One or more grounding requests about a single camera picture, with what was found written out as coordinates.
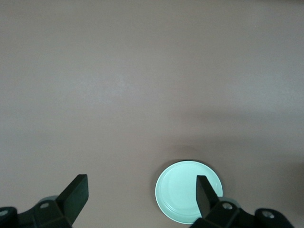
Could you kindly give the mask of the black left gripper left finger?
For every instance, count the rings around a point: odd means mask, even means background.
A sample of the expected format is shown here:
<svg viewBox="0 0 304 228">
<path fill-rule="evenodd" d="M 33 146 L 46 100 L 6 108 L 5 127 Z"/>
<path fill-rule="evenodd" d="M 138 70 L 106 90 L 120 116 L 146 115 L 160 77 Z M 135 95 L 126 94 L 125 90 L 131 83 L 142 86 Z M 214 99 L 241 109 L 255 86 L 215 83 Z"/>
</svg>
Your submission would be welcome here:
<svg viewBox="0 0 304 228">
<path fill-rule="evenodd" d="M 2 228 L 71 228 L 89 198 L 88 176 L 77 175 L 58 195 L 41 199 L 29 210 L 0 208 Z"/>
</svg>

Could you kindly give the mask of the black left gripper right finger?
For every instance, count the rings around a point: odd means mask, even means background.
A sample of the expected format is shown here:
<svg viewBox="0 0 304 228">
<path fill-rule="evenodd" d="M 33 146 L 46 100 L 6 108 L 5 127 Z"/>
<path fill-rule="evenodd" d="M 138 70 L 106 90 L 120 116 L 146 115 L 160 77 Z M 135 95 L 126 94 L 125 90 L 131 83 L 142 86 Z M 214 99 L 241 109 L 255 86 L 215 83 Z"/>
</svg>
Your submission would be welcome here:
<svg viewBox="0 0 304 228">
<path fill-rule="evenodd" d="M 201 213 L 193 228 L 292 228 L 279 211 L 260 208 L 253 215 L 232 201 L 220 199 L 206 176 L 197 176 L 196 202 Z"/>
</svg>

